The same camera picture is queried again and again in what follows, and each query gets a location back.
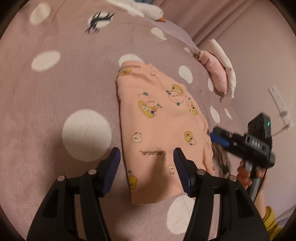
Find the device handle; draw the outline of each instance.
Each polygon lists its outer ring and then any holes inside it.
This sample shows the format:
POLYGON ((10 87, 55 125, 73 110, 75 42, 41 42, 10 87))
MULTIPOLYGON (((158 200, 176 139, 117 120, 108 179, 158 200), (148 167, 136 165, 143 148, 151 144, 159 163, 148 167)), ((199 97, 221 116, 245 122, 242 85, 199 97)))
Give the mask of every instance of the device handle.
POLYGON ((261 184, 262 178, 256 177, 256 172, 258 167, 254 166, 252 162, 244 160, 244 168, 251 173, 250 178, 252 179, 252 184, 247 188, 247 193, 251 197, 251 200, 254 202, 259 186, 261 184))

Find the cartoon character print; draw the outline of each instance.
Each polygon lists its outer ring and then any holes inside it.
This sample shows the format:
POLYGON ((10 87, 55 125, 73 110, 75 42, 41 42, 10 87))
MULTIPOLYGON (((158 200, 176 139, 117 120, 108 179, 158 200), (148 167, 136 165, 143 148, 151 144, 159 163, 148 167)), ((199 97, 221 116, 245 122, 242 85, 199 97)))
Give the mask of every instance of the cartoon character print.
POLYGON ((141 142, 142 141, 142 133, 136 132, 135 134, 133 134, 133 136, 131 137, 131 141, 132 142, 141 142))
POLYGON ((197 109, 195 107, 195 105, 193 104, 193 102, 191 101, 190 97, 185 97, 186 99, 186 109, 193 115, 197 115, 197 109))
POLYGON ((129 75, 130 72, 131 72, 131 69, 125 68, 119 72, 119 75, 129 75))
POLYGON ((85 33, 89 34, 91 30, 93 30, 92 34, 99 32, 101 28, 107 26, 111 22, 113 15, 114 13, 110 15, 109 12, 97 12, 89 19, 89 28, 85 33))
POLYGON ((170 101, 176 103, 179 106, 184 102, 183 89, 179 85, 172 85, 170 91, 166 91, 170 101))
POLYGON ((170 174, 174 174, 175 173, 175 167, 173 165, 169 165, 168 166, 168 171, 170 174))
POLYGON ((132 174, 131 170, 128 170, 128 182, 131 190, 137 187, 138 179, 132 174))
POLYGON ((157 99, 147 92, 139 94, 138 97, 140 99, 139 108, 148 118, 156 116, 158 108, 162 108, 157 99))
POLYGON ((189 143, 189 145, 191 145, 191 146, 196 145, 196 140, 194 139, 192 132, 190 132, 190 131, 185 132, 184 137, 185 137, 184 138, 185 141, 187 141, 189 143))

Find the power strip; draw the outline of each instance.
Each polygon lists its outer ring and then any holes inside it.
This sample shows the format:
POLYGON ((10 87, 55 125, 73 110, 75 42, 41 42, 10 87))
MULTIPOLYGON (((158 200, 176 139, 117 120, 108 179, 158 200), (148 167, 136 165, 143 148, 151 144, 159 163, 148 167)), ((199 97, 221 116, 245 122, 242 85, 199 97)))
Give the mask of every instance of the power strip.
POLYGON ((281 98, 281 96, 279 94, 279 90, 273 84, 272 86, 270 86, 268 88, 268 91, 270 92, 276 106, 278 107, 280 115, 284 120, 285 127, 288 130, 289 128, 293 127, 293 122, 291 120, 289 111, 288 111, 286 105, 284 104, 283 99, 281 98))

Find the pink wall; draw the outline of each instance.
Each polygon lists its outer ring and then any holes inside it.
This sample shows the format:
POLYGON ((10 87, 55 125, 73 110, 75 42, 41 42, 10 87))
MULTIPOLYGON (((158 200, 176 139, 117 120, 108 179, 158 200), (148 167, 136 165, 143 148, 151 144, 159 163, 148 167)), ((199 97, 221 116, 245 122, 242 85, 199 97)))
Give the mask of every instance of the pink wall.
POLYGON ((243 126, 262 111, 271 116, 273 133, 284 126, 267 90, 273 83, 294 121, 274 137, 276 165, 265 187, 267 205, 278 216, 296 204, 296 36, 268 0, 259 0, 216 40, 237 76, 232 105, 243 126))

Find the pink curtain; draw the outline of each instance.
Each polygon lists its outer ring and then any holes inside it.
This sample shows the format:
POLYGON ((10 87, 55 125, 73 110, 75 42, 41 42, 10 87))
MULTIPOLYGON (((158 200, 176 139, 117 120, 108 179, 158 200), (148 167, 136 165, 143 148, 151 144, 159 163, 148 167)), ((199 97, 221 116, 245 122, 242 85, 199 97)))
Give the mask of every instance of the pink curtain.
POLYGON ((219 37, 255 0, 154 0, 196 45, 219 37))

